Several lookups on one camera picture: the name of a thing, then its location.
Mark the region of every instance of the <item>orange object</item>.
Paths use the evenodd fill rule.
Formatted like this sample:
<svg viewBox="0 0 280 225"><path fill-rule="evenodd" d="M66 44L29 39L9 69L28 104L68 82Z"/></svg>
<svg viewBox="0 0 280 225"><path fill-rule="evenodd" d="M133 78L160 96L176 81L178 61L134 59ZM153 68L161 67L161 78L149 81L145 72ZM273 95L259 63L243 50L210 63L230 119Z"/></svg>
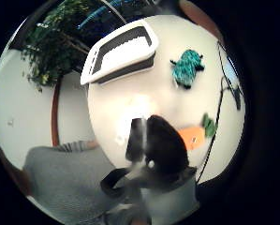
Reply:
<svg viewBox="0 0 280 225"><path fill-rule="evenodd" d="M183 138L187 150L194 150L205 142L205 129L203 127L187 127L177 131Z"/></svg>

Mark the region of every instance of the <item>white wall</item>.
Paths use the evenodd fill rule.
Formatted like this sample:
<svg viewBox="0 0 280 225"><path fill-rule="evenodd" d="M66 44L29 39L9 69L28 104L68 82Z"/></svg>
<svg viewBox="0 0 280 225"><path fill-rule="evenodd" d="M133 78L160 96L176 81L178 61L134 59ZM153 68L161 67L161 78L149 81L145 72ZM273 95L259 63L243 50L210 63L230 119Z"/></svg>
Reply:
<svg viewBox="0 0 280 225"><path fill-rule="evenodd" d="M28 62L16 50L6 50L0 60L0 147L18 168L32 147L52 146L51 113L54 88L40 93L22 73ZM64 77L59 98L60 143L93 139L79 74Z"/></svg>

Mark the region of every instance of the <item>fisheye view circle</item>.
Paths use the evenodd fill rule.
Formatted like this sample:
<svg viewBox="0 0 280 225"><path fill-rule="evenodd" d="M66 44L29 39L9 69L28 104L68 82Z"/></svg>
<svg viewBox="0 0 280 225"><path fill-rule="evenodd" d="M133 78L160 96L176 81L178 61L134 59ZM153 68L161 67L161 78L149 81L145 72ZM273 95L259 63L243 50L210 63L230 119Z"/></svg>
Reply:
<svg viewBox="0 0 280 225"><path fill-rule="evenodd" d="M176 224L235 159L240 80L191 1L47 1L0 57L0 159L62 224Z"/></svg>

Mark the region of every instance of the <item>green plush toy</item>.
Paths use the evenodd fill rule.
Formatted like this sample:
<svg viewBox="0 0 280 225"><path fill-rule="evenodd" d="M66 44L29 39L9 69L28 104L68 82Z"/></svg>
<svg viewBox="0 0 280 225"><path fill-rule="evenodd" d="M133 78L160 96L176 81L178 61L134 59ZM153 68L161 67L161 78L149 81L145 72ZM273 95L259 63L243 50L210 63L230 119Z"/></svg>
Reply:
<svg viewBox="0 0 280 225"><path fill-rule="evenodd" d="M173 77L175 81L189 89L196 78L196 72L204 70L204 65L201 63L203 55L199 55L196 51L186 50L178 62L170 60L174 65Z"/></svg>

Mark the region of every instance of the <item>black cable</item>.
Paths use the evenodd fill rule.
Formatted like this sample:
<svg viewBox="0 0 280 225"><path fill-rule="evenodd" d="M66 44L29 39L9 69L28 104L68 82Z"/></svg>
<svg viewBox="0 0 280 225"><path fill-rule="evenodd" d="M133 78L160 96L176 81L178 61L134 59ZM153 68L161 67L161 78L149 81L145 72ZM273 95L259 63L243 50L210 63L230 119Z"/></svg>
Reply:
<svg viewBox="0 0 280 225"><path fill-rule="evenodd" d="M221 78L220 99L219 99L218 109L217 109L217 112L216 112L216 119L215 119L215 126L216 126L217 128L218 128L218 121L219 121L220 113L221 113L221 105L222 105L222 101L223 101L224 92L225 92L226 90L230 90L231 93L232 93L232 95L233 95L233 97L234 97L234 99L235 99L234 93L232 92L232 85L231 85L231 83L229 83L229 79L228 79L228 77L226 76L225 71L224 71L224 68L223 68L223 62L222 62L222 57L221 57L221 52L220 52L219 47L221 47L224 51L226 51L225 48L222 46L222 44L221 44L219 41L217 41L217 50L218 50L218 54L219 54L219 58L220 58L220 62L221 62L221 68L222 68L222 71L223 71L223 73L224 73L224 77ZM236 75L238 76L238 73L237 73L235 67L233 66L232 62L230 62L230 63L231 63L232 68L234 69ZM225 80L226 80L227 83L228 83L228 87L226 87L226 88L223 89L223 81L224 81L224 78L225 78ZM216 132L215 132L215 134L214 134L214 136L213 136L213 138L212 138L211 144L210 144L210 146L209 146L209 148L208 148L208 150L207 150L206 159L205 159L205 162L204 162L202 171L201 171L200 174L199 174L199 178L198 178L198 180L197 180L197 183L199 182L199 180L200 180L200 178L202 177L202 175L203 175L203 173L204 173L204 170L205 170L205 168L206 168L207 162L208 162L208 160L209 160L209 156L210 156L210 154L211 154L211 151L212 151L212 148L213 148L213 145L214 145L215 135L216 135Z"/></svg>
<svg viewBox="0 0 280 225"><path fill-rule="evenodd" d="M223 101L223 96L224 96L224 92L226 90L229 90L229 87L226 87L223 89L223 80L224 80L224 77L222 77L221 79L221 91L220 91L220 99L219 99L219 103L218 103L218 109L217 109L217 112L216 112L216 119L215 119L215 126L218 127L218 121L219 121L219 118L220 118L220 113L221 113L221 105L222 105L222 101ZM212 141L208 147L208 150L207 150L207 154L206 154L206 159L205 159L205 162L204 162L204 165L203 165L203 168L202 168L202 171L200 172L199 174L199 178L197 180L197 183L199 182L200 178L202 177L203 173L204 173L204 170L206 168L206 165L207 165L207 162L208 162L208 159L209 159L209 156L211 154L211 151L212 151L212 148L213 148L213 145L214 145L214 140L215 140L215 135L216 135L216 132L212 138Z"/></svg>

